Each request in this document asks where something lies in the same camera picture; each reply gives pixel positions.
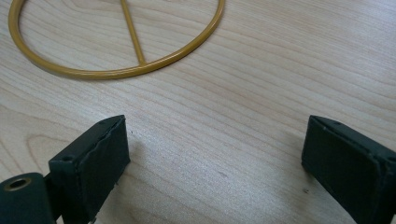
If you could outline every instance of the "light wood surface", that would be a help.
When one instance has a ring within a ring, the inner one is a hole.
[[[0,1],[0,181],[45,175],[95,122],[124,114],[132,162],[96,223],[354,223],[301,167],[309,115],[396,149],[395,1],[227,0],[198,50],[107,81],[32,65],[9,35],[10,2]],[[217,1],[129,5],[152,61],[198,35]],[[116,0],[30,0],[21,31],[70,67],[137,64]]]

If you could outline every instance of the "black block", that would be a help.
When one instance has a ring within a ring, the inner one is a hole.
[[[346,125],[311,116],[303,167],[359,224],[389,224],[396,211],[396,153]]]
[[[129,162],[124,116],[96,123],[51,159],[51,182],[67,199],[64,222],[94,220]]]

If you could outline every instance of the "dark spot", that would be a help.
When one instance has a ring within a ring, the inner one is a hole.
[[[223,172],[218,171],[218,173],[219,173],[222,177],[224,177],[224,178],[228,177],[228,176],[227,176],[226,174],[224,174]]]
[[[12,189],[16,189],[16,188],[20,188],[21,186],[25,185],[26,183],[27,183],[27,181],[26,181],[25,179],[20,179],[20,180],[17,180],[17,181],[15,181],[15,182],[13,182],[13,183],[10,184],[9,186],[10,186]]]

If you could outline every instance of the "round hole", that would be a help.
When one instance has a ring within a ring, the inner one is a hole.
[[[7,191],[14,191],[18,189],[23,189],[24,187],[28,186],[32,182],[31,178],[21,178],[12,181],[11,183],[5,186],[5,190]]]
[[[71,160],[73,160],[73,156],[65,156],[65,157],[63,157],[62,158],[62,161],[71,161]]]

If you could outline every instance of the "circular frame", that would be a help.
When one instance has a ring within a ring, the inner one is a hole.
[[[111,78],[122,78],[122,77],[134,77],[146,74],[148,72],[152,72],[154,70],[160,69],[174,63],[181,58],[185,57],[196,48],[198,48],[201,44],[203,44],[210,35],[216,30],[219,25],[220,18],[223,14],[223,9],[225,6],[225,0],[219,0],[218,8],[213,19],[206,26],[206,28],[196,36],[189,44],[184,46],[183,48],[175,51],[161,59],[158,59],[154,62],[139,63],[138,66],[128,67],[116,70],[107,70],[107,71],[91,71],[91,70],[80,70],[75,68],[68,68],[65,66],[61,66],[56,63],[49,62],[32,50],[30,50],[26,44],[24,43],[21,37],[20,31],[20,14],[23,4],[26,0],[14,0],[12,1],[11,7],[9,9],[8,14],[8,28],[11,33],[11,37],[15,42],[15,45],[20,49],[20,51],[37,67],[48,71],[55,75],[63,75],[68,77],[76,77],[76,78],[86,78],[86,79],[111,79]]]

